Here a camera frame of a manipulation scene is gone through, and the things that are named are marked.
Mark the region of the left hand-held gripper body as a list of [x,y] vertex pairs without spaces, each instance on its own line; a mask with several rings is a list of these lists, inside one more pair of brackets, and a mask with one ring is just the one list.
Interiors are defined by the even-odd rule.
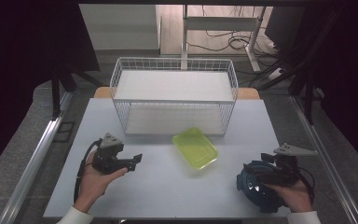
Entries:
[[112,174],[128,165],[117,158],[117,154],[124,148],[121,140],[107,133],[94,153],[92,167],[103,174]]

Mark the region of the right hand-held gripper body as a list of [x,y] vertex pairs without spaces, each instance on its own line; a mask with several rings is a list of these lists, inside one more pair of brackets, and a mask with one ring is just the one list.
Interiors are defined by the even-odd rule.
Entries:
[[271,184],[282,187],[291,187],[302,177],[297,162],[297,156],[318,155],[316,151],[291,146],[286,143],[275,148],[273,152],[273,156],[275,157],[275,166],[272,170],[276,172],[276,175],[272,179]]

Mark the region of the round container with blue lid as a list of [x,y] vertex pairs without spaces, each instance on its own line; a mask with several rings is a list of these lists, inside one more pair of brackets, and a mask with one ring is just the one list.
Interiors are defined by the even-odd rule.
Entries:
[[251,161],[244,164],[241,172],[237,175],[237,190],[242,191],[246,198],[259,208],[261,213],[277,213],[282,206],[286,206],[285,201],[278,193],[267,187],[267,184],[257,181],[252,175],[248,175],[244,166],[267,166],[273,168],[265,161]]

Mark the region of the green rectangular plastic container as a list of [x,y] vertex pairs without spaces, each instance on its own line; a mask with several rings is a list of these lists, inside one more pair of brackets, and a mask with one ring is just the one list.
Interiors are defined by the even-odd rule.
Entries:
[[217,149],[198,128],[175,135],[172,142],[194,169],[203,169],[218,158]]

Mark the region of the white wire rack shelf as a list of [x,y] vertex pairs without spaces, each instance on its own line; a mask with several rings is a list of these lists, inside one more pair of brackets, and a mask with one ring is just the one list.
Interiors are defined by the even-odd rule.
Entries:
[[126,134],[226,133],[238,80],[227,59],[121,57],[110,93]]

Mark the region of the person's left hand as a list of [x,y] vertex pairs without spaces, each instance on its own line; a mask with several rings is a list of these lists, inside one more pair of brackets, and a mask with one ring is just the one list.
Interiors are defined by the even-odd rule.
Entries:
[[88,213],[94,203],[104,195],[108,186],[116,179],[124,176],[127,168],[122,168],[110,175],[104,175],[95,170],[91,163],[93,162],[95,152],[92,151],[87,158],[87,166],[81,178],[79,193],[74,208],[80,212]]

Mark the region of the person's right hand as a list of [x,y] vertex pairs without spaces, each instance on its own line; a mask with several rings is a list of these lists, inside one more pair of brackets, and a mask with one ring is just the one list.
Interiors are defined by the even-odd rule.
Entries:
[[271,184],[267,184],[267,187],[275,190],[293,213],[305,213],[313,210],[308,189],[301,180],[298,180],[291,187]]

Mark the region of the white power strip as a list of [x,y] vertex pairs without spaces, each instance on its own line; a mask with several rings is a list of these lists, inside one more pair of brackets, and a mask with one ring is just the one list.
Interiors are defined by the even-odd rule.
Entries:
[[268,76],[268,79],[269,79],[269,80],[273,80],[273,79],[279,77],[283,72],[284,72],[284,70],[283,70],[282,68],[277,68],[275,71],[273,71],[273,72]]

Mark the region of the black tripod stand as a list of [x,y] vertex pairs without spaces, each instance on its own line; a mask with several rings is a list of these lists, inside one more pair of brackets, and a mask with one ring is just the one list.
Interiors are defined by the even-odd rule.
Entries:
[[76,90],[76,82],[72,77],[75,74],[96,87],[101,87],[103,83],[95,77],[87,74],[79,68],[69,63],[57,64],[51,72],[51,90],[52,90],[52,119],[56,120],[62,112],[62,102],[60,98],[60,86],[63,86],[65,91],[73,92]]

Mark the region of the white cabinet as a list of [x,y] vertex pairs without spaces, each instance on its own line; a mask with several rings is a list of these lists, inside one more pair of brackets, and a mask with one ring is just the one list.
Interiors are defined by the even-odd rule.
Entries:
[[96,50],[157,50],[160,13],[157,5],[80,4]]

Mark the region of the aluminium rail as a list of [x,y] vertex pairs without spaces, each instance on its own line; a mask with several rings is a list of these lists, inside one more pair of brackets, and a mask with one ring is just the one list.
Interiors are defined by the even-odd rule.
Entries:
[[6,207],[0,216],[0,224],[14,223],[18,213],[21,210],[22,204],[34,183],[36,175],[48,153],[48,149],[54,139],[54,136],[62,124],[63,117],[68,109],[72,97],[73,94],[71,92],[66,91],[63,94],[60,100],[58,117],[52,119],[44,130],[31,159],[27,163],[27,166],[25,167],[20,180],[16,185],[16,188],[14,188],[11,196],[7,201]]
[[317,152],[317,156],[321,161],[321,164],[326,172],[326,175],[333,187],[337,198],[342,205],[344,212],[346,213],[347,218],[351,224],[358,224],[358,206],[354,201],[351,192],[344,184],[341,179],[337,169],[334,166],[330,156],[328,155],[323,141],[321,140],[316,129],[308,122],[304,112],[305,108],[301,102],[295,97],[290,96],[293,106],[296,109],[296,113],[304,126],[304,129],[309,136],[309,139],[313,145],[313,148]]

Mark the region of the white desk frame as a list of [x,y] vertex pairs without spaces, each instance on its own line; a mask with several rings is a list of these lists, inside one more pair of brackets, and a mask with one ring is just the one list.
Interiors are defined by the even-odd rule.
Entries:
[[187,32],[188,31],[240,31],[251,32],[249,43],[245,51],[253,71],[260,73],[261,69],[255,57],[255,42],[257,40],[261,24],[264,19],[266,7],[262,7],[260,13],[254,18],[234,17],[189,17],[188,5],[183,5],[183,40],[181,57],[187,58]]

